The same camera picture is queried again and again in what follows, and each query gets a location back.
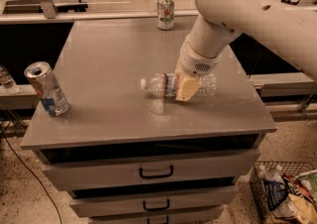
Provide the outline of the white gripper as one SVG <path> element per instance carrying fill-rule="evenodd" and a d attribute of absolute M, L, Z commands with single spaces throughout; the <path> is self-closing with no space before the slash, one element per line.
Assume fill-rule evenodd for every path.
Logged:
<path fill-rule="evenodd" d="M 201 86 L 196 76 L 210 74 L 219 62 L 221 46 L 213 45 L 203 37 L 188 34 L 180 48 L 175 73 L 178 77 L 176 100 L 189 101 Z"/>

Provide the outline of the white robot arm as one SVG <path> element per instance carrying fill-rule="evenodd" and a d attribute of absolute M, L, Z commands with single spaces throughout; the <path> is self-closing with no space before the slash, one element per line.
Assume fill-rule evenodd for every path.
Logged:
<path fill-rule="evenodd" d="M 195 0 L 196 22 L 180 49 L 176 99 L 187 101 L 222 50 L 244 33 L 317 80 L 317 13 L 275 0 Z"/>

